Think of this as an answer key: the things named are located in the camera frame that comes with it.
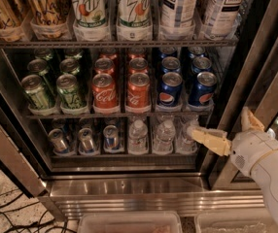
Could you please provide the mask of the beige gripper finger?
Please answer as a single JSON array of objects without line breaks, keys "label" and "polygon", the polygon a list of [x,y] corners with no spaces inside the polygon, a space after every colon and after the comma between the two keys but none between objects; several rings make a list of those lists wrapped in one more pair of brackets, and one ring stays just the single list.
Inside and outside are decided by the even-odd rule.
[{"label": "beige gripper finger", "polygon": [[191,131],[191,137],[219,156],[229,156],[230,154],[231,141],[224,130],[195,127]]},{"label": "beige gripper finger", "polygon": [[263,124],[254,116],[248,107],[244,107],[241,112],[241,126],[243,131],[258,130],[264,131]]}]

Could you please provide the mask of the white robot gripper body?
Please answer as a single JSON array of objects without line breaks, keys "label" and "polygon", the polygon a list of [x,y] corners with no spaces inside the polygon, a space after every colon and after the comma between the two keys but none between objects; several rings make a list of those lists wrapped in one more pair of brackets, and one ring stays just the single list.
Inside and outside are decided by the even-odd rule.
[{"label": "white robot gripper body", "polygon": [[232,141],[230,160],[246,177],[253,166],[266,154],[278,150],[278,141],[268,133],[247,130],[237,133]]}]

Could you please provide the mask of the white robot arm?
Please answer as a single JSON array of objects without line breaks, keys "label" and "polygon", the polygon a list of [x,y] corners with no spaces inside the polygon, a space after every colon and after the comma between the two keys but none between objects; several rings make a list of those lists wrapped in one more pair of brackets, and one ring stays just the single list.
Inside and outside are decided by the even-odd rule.
[{"label": "white robot arm", "polygon": [[264,131],[248,107],[241,113],[242,131],[229,140],[224,130],[191,128],[191,137],[231,163],[261,189],[263,202],[278,224],[278,141]]}]

